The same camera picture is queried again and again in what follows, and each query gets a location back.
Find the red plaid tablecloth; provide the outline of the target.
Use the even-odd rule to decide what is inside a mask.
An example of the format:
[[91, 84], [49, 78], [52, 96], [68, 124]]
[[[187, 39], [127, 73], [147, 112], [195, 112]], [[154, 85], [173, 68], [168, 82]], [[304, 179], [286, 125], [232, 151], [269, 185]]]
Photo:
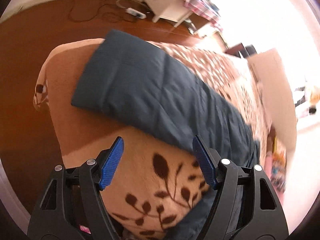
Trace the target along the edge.
[[217, 31], [222, 31], [219, 8], [210, 0], [184, 0], [184, 7], [208, 20]]

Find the white power strip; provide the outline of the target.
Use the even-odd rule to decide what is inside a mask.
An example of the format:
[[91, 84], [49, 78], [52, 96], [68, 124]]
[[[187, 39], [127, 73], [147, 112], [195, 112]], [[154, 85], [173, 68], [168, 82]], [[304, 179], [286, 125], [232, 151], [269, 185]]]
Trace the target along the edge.
[[126, 13], [127, 14], [130, 14], [138, 19], [141, 19], [141, 20], [144, 20], [146, 19], [146, 14], [136, 10], [136, 9], [133, 9], [133, 8], [126, 8], [125, 9]]

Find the dark navy puffer jacket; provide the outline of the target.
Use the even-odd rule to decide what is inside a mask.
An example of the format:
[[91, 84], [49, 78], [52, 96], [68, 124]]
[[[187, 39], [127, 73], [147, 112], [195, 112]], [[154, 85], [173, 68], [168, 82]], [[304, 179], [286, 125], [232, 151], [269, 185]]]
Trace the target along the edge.
[[93, 53], [71, 104], [111, 115], [188, 152], [199, 135], [238, 166], [259, 161], [259, 141], [233, 105], [180, 61], [122, 31], [110, 31]]

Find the white bedside drawer cabinet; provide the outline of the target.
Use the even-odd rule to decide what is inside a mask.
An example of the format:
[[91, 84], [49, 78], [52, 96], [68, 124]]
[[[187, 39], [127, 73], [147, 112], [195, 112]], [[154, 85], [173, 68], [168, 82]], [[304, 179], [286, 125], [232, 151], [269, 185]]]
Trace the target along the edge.
[[159, 19], [168, 20], [177, 28], [191, 14], [191, 10], [184, 6], [184, 0], [142, 0], [153, 12], [152, 22]]

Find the cream wooden headboard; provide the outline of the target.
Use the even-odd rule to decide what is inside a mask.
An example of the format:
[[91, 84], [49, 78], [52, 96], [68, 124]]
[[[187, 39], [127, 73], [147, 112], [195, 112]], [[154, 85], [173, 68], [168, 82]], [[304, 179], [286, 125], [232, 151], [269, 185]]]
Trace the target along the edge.
[[276, 133], [287, 151], [296, 149], [295, 104], [283, 62], [275, 49], [247, 58], [257, 81], [263, 85], [263, 99]]

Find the beige brown leaf-pattern blanket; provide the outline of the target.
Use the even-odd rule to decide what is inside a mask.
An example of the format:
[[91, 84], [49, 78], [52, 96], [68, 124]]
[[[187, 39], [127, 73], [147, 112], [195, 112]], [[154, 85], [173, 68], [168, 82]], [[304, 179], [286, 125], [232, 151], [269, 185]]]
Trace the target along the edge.
[[[45, 60], [34, 96], [36, 109], [48, 107], [62, 161], [71, 168], [124, 139], [124, 154], [111, 185], [101, 196], [112, 217], [140, 239], [165, 229], [200, 207], [209, 187], [188, 151], [167, 144], [117, 119], [73, 107], [71, 98], [85, 64], [102, 39], [82, 40], [54, 48]], [[203, 49], [157, 42], [156, 46], [183, 63], [241, 113], [258, 143], [258, 162], [265, 163], [271, 123], [262, 88], [245, 59]]]

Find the colourful cartoon pillow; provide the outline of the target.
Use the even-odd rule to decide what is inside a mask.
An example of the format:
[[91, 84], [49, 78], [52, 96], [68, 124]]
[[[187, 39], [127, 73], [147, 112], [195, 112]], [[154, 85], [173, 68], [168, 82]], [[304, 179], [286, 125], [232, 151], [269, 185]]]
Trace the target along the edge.
[[286, 147], [278, 139], [278, 137], [275, 136], [273, 141], [272, 170], [270, 180], [275, 189], [280, 193], [284, 193], [286, 190], [286, 166]]

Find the pink striped folded blanket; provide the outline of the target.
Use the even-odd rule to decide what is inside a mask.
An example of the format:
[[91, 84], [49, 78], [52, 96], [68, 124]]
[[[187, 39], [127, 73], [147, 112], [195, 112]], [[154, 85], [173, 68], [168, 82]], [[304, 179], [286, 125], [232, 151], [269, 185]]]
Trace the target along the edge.
[[264, 170], [271, 181], [271, 184], [284, 205], [284, 192], [286, 190], [286, 160], [278, 153], [267, 151]]

